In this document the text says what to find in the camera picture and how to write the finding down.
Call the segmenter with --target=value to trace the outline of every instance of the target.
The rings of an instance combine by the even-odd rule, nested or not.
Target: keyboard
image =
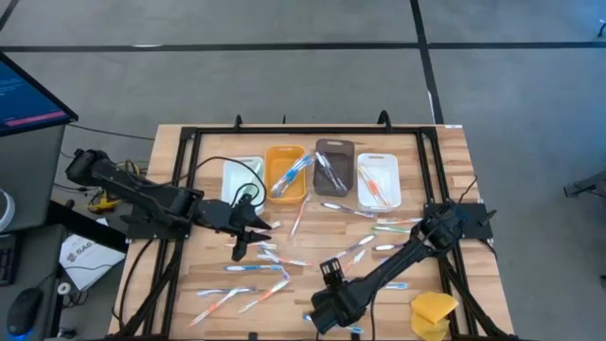
[[[0,286],[11,285],[17,274],[17,236],[0,235]]]

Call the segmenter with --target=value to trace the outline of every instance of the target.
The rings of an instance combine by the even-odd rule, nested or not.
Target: concrete floor
[[[0,0],[6,6],[9,0]],[[589,42],[598,0],[420,0],[428,41]],[[21,0],[0,45],[416,40],[408,1]],[[153,136],[160,123],[431,123],[417,50],[11,53],[80,124]],[[605,49],[432,50],[446,123],[463,124],[493,221],[518,335],[606,334],[604,202],[561,186],[606,166]],[[151,143],[67,128],[63,150],[145,160]],[[67,184],[62,170],[57,181]],[[57,198],[66,198],[56,192]],[[81,337],[107,332],[120,271],[63,313]]]

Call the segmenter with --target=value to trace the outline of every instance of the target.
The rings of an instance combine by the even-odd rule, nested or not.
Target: computer monitor
[[[78,115],[0,52],[0,136],[77,120]]]

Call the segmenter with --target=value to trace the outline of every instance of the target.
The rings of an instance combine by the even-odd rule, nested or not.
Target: wooden tabletop
[[[169,181],[174,165],[178,136],[181,125],[161,125],[154,142],[148,177],[155,182]],[[450,194],[453,198],[473,180],[473,167],[463,129],[460,127],[437,126],[439,146]],[[356,157],[359,153],[391,153],[398,157],[400,166],[402,205],[381,217],[416,218],[421,217],[425,204],[419,154],[413,135],[205,135],[202,140],[199,160],[213,155],[228,157],[263,156],[265,149],[272,145],[300,145],[312,151],[318,138],[330,137],[354,142]],[[439,188],[431,154],[429,141],[425,141],[432,184],[439,200]],[[185,159],[188,160],[190,146]],[[200,168],[196,173],[195,188],[202,189],[206,198],[219,198],[222,186],[223,161],[215,160]],[[307,171],[307,188],[312,200],[307,204],[298,231],[292,241],[287,240],[294,218],[300,205],[265,204],[261,218],[266,222],[280,221],[282,227],[272,234],[270,242],[278,245],[280,255],[299,260],[315,262],[329,258],[344,248],[359,241],[370,233],[372,221],[355,215],[344,214],[326,209],[320,201],[330,201],[357,206],[356,187],[345,198],[319,197],[313,193],[312,171]],[[466,195],[464,202],[476,202],[479,199],[477,186]],[[384,243],[405,242],[407,235],[379,232],[370,246]],[[237,286],[257,286],[260,290],[271,288],[280,280],[280,274],[271,271],[246,273],[224,272],[223,267],[236,264],[231,257],[231,249],[224,244],[232,239],[225,234],[193,227],[189,240],[185,243],[183,261],[179,276],[177,296],[174,304],[170,338],[212,338],[246,339],[249,332],[257,332],[260,339],[313,339],[315,328],[304,321],[302,315],[312,310],[312,294],[325,287],[317,266],[300,267],[285,265],[292,277],[291,282],[280,292],[253,307],[244,314],[238,310],[258,297],[258,294],[244,294],[227,301],[215,313],[200,324],[187,328],[187,324],[222,295],[198,298],[196,292],[204,288],[232,288]],[[139,253],[144,241],[134,242],[128,251],[122,282],[116,299],[119,298],[126,274]],[[158,242],[153,242],[141,258],[134,271],[125,303],[125,316],[130,317],[150,290],[153,266],[156,259]],[[470,289],[492,320],[505,332],[513,332],[509,319],[496,260],[489,249],[475,241],[461,241],[463,258],[468,275]],[[257,259],[257,249],[249,247],[247,256],[238,264],[268,263]],[[363,276],[379,265],[379,260],[389,256],[389,252],[370,252],[356,265],[348,276]],[[417,339],[410,328],[409,303],[418,294],[434,291],[441,292],[437,262],[423,260],[400,274],[396,280],[405,281],[409,289],[405,291],[381,290],[376,298],[375,320],[378,340]],[[164,312],[164,295],[160,297],[154,323],[154,332],[159,332]],[[459,325],[466,331],[460,306],[457,308]],[[369,314],[358,323],[364,328],[362,339],[370,339],[371,328]],[[117,322],[113,319],[110,332],[117,331]],[[349,339],[348,332],[332,329],[327,339]]]

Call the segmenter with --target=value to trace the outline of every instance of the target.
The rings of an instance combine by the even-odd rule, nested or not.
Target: white tray
[[[392,154],[361,153],[358,166],[363,166],[377,182],[379,189],[391,206],[382,206],[370,194],[358,171],[358,207],[363,211],[389,212],[401,205],[400,169],[398,158]]]
[[[265,165],[263,163],[263,158],[258,156],[243,156],[243,157],[234,157],[234,159],[243,162],[246,166],[254,169],[256,164],[261,164],[260,170],[258,171],[258,176],[262,179],[263,172],[265,171]],[[246,183],[252,182],[253,184],[258,186],[258,190],[260,193],[257,198],[253,200],[253,205],[259,204],[263,200],[263,184],[258,181],[257,177],[253,175],[251,171],[247,168],[243,167],[240,164],[235,162],[225,161],[223,163],[223,185],[221,187],[221,200],[225,201],[228,204],[234,200],[234,196],[236,195],[236,191],[238,188]],[[251,194],[255,196],[257,190],[254,187],[251,187]],[[244,193],[246,188],[242,189],[238,194],[239,198]],[[257,214],[263,213],[263,205],[255,208],[255,212]]]

